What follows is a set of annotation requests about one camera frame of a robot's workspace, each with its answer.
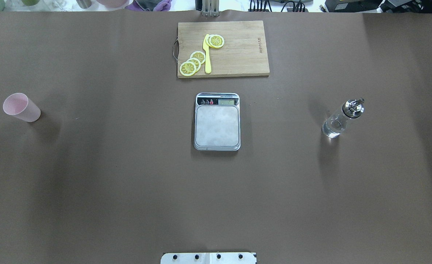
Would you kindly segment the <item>pink plastic cup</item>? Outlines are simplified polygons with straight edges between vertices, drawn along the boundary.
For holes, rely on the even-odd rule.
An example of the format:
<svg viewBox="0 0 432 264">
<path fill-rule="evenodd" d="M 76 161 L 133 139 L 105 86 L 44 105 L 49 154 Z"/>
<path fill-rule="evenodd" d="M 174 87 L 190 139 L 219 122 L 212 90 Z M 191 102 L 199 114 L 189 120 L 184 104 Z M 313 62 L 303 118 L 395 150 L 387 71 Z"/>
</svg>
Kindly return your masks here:
<svg viewBox="0 0 432 264">
<path fill-rule="evenodd" d="M 35 122 L 41 116 L 39 107 L 25 94 L 16 92 L 3 102 L 3 111 L 25 122 Z"/>
</svg>

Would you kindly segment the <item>digital kitchen scale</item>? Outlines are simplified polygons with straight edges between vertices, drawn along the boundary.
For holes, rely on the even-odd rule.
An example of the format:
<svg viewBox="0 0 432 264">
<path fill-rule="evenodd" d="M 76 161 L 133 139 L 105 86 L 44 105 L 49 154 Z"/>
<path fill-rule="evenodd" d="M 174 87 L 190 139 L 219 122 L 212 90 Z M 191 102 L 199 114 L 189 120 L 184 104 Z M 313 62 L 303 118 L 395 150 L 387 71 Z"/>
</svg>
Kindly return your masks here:
<svg viewBox="0 0 432 264">
<path fill-rule="evenodd" d="M 200 92 L 195 98 L 194 148 L 238 151 L 241 146 L 240 97 L 234 92 Z"/>
</svg>

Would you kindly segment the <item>green plastic cup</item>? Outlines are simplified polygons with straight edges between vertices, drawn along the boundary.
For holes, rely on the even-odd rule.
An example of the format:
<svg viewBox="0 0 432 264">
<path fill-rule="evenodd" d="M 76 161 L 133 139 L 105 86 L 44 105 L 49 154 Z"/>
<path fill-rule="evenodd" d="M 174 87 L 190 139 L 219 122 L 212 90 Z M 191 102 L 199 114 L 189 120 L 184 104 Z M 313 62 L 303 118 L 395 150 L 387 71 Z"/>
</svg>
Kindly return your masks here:
<svg viewBox="0 0 432 264">
<path fill-rule="evenodd" d="M 37 5 L 39 3 L 40 0 L 21 0 L 21 2 L 23 3 L 23 5 L 27 6 L 27 7 L 31 7 L 34 5 Z"/>
</svg>

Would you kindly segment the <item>yellow plastic knife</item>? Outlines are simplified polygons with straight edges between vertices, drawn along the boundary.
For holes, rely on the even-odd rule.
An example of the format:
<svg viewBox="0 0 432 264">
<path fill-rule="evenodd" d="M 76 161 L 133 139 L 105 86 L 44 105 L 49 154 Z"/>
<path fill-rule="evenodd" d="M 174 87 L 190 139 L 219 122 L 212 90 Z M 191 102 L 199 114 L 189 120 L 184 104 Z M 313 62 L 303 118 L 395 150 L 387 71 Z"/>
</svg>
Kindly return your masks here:
<svg viewBox="0 0 432 264">
<path fill-rule="evenodd" d="M 203 39 L 203 50 L 205 52 L 205 63 L 204 63 L 204 70 L 206 74 L 210 74 L 212 69 L 211 69 L 211 60 L 210 60 L 210 48 L 209 48 L 209 44 L 208 44 L 208 39 L 209 39 L 209 34 L 206 34 L 204 39 Z"/>
</svg>

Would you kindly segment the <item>middle lemon slice of row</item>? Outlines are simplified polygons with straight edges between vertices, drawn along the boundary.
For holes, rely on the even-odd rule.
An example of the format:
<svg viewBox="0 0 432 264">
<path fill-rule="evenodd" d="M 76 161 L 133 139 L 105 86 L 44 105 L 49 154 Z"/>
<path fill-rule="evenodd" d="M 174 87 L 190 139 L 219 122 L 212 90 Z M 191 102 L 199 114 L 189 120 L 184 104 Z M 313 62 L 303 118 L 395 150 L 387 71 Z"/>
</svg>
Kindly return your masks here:
<svg viewBox="0 0 432 264">
<path fill-rule="evenodd" d="M 201 62 L 200 62 L 200 60 L 199 59 L 197 59 L 197 58 L 189 58 L 188 60 L 187 60 L 187 62 L 192 62 L 195 66 L 196 66 L 196 70 L 195 70 L 195 73 L 196 72 L 198 72 L 199 70 L 200 70 L 200 68 L 201 68 Z"/>
</svg>

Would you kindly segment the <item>upper lemon slice of row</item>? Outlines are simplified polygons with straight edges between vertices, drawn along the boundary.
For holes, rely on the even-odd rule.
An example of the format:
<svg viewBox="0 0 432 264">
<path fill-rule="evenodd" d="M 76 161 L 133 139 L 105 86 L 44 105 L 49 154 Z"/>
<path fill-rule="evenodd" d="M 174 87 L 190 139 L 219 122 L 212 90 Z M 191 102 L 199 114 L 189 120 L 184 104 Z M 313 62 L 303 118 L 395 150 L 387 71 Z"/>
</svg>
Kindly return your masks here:
<svg viewBox="0 0 432 264">
<path fill-rule="evenodd" d="M 198 59 L 200 63 L 206 61 L 206 54 L 203 51 L 195 51 L 190 55 L 190 59 Z"/>
</svg>

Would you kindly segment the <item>bamboo cutting board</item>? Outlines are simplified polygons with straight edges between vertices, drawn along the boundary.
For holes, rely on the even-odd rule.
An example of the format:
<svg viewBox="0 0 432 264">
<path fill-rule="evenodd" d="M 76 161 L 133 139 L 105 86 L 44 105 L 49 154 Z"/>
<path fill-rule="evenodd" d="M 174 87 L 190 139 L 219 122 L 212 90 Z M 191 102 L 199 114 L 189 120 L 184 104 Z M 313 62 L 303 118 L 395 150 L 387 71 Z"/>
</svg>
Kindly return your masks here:
<svg viewBox="0 0 432 264">
<path fill-rule="evenodd" d="M 192 78 L 269 76 L 269 57 L 263 21 L 179 22 L 177 65 L 195 51 L 204 51 L 204 37 L 224 38 L 220 48 L 209 48 L 206 62 Z"/>
</svg>

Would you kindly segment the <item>lemon slice under knife tip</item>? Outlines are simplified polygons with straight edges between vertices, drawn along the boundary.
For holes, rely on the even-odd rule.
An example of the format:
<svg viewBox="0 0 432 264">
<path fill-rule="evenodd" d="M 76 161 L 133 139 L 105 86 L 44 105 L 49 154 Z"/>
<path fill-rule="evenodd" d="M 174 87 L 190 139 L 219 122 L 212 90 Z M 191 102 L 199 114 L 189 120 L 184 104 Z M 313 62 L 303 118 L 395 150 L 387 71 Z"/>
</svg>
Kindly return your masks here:
<svg viewBox="0 0 432 264">
<path fill-rule="evenodd" d="M 206 42 L 212 48 L 221 48 L 225 44 L 224 38 L 218 34 L 211 34 Z"/>
</svg>

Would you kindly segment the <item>purple grey cloth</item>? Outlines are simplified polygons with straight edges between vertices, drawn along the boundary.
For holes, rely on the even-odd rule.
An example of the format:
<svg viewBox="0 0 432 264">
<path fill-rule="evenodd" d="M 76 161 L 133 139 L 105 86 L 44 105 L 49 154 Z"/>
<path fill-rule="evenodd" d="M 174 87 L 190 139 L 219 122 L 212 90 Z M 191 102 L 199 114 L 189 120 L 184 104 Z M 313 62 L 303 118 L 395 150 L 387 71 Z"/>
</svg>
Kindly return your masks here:
<svg viewBox="0 0 432 264">
<path fill-rule="evenodd" d="M 125 9 L 132 11 L 169 11 L 172 0 L 133 0 Z"/>
</svg>

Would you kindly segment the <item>black thermos bottle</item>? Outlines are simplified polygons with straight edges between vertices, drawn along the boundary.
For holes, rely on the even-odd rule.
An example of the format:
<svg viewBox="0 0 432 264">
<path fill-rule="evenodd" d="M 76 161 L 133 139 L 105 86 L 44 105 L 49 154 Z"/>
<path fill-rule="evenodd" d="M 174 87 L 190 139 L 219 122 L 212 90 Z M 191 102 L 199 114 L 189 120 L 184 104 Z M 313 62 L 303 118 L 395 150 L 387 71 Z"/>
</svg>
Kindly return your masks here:
<svg viewBox="0 0 432 264">
<path fill-rule="evenodd" d="M 77 2 L 77 5 L 83 10 L 86 10 L 92 6 L 91 0 L 76 0 L 76 2 Z"/>
</svg>

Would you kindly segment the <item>aluminium frame post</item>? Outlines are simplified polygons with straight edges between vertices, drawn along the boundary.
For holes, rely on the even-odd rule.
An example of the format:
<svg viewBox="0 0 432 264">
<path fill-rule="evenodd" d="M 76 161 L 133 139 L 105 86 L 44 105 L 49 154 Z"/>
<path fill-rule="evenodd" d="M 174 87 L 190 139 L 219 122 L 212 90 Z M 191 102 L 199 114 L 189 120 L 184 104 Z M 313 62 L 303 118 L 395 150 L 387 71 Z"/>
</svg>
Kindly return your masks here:
<svg viewBox="0 0 432 264">
<path fill-rule="evenodd" d="M 218 17 L 220 15 L 219 0 L 201 0 L 201 2 L 201 14 L 203 17 Z"/>
</svg>

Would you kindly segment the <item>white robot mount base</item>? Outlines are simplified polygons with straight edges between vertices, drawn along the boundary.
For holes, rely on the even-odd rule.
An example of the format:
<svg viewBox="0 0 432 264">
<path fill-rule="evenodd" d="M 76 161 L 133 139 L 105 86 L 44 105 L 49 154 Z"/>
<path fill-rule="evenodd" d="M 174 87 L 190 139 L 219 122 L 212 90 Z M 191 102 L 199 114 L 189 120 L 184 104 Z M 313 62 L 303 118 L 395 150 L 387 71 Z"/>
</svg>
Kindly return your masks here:
<svg viewBox="0 0 432 264">
<path fill-rule="evenodd" d="M 257 264 L 252 252 L 165 253 L 161 264 Z"/>
</svg>

